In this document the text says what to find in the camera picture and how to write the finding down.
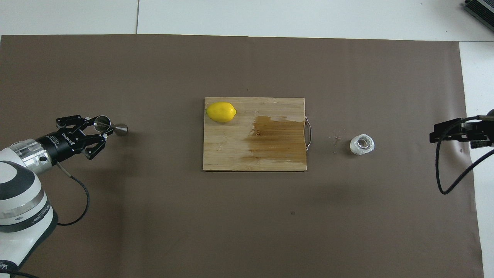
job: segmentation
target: brown tabletop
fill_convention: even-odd
[[[305,172],[205,172],[204,98],[303,97]],[[441,195],[433,125],[465,117],[457,42],[2,36],[1,147],[106,115],[129,127],[63,165],[91,193],[23,271],[48,277],[482,277],[470,174]],[[350,140],[370,135],[373,152]],[[470,163],[441,154],[445,186]],[[85,205],[42,175],[60,221]]]

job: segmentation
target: metal handle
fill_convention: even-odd
[[[312,142],[312,127],[310,126],[309,120],[307,120],[307,117],[305,117],[305,125],[309,126],[309,143],[305,144],[305,150],[308,151],[310,147],[310,143]]]

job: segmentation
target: wet stain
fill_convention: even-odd
[[[306,163],[304,122],[273,121],[271,117],[257,116],[253,129],[245,138],[252,153],[244,157],[249,162],[260,159]]]

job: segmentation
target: lemon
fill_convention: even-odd
[[[206,114],[211,118],[213,121],[219,122],[219,123],[226,123],[229,122],[235,117],[235,114],[237,114],[237,111],[233,107],[233,105],[229,102],[215,102],[211,104],[207,109],[206,109]]]

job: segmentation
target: white tile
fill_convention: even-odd
[[[494,43],[460,43],[467,116],[486,115],[494,109]],[[493,148],[471,150],[472,161]],[[494,156],[473,169],[484,275],[494,277]]]
[[[0,0],[0,35],[132,34],[137,0]]]
[[[494,41],[461,0],[140,0],[138,33]]]

